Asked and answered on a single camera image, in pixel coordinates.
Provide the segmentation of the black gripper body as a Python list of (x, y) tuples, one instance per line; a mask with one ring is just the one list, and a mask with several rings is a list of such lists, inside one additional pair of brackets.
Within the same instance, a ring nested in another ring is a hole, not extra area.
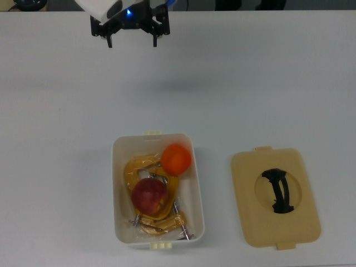
[(150, 1), (116, 1), (111, 7), (112, 29), (153, 29)]

